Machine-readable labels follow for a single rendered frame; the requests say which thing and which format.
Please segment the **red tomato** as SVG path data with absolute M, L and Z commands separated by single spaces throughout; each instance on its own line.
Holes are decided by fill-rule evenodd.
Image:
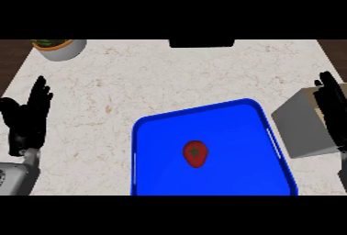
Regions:
M 183 147 L 183 157 L 194 168 L 200 168 L 207 162 L 208 148 L 200 140 L 191 140 Z

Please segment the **blue plastic tray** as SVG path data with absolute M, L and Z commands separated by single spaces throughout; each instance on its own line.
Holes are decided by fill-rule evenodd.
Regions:
M 207 162 L 183 147 L 200 140 Z M 298 188 L 259 102 L 250 98 L 142 117 L 132 131 L 135 196 L 296 196 Z

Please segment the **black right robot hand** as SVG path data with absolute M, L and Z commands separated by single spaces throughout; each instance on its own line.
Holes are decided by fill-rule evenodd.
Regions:
M 319 89 L 313 95 L 328 133 L 338 150 L 347 152 L 347 97 L 331 72 L 321 73 L 321 79 L 315 81 L 315 85 Z

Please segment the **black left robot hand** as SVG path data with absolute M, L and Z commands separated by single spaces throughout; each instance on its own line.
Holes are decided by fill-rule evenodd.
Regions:
M 46 138 L 46 119 L 53 93 L 43 76 L 39 77 L 21 105 L 11 97 L 0 98 L 0 114 L 9 127 L 9 155 L 21 157 L 28 149 L 39 150 Z

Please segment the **black appliance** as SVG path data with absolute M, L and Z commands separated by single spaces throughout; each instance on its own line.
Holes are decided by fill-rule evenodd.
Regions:
M 183 39 L 170 39 L 171 48 L 220 48 L 232 47 L 235 41 L 228 40 L 183 40 Z

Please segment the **grey cardboard box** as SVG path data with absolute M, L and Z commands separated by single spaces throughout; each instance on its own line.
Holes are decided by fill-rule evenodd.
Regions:
M 318 87 L 303 88 L 273 111 L 273 122 L 291 159 L 341 152 L 337 144 L 347 137 L 347 108 L 324 113 L 313 93 Z

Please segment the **white plant pot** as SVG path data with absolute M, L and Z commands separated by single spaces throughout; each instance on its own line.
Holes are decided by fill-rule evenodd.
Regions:
M 52 62 L 64 62 L 73 59 L 84 50 L 87 41 L 84 39 L 68 39 L 55 47 L 43 47 L 33 43 L 42 56 Z

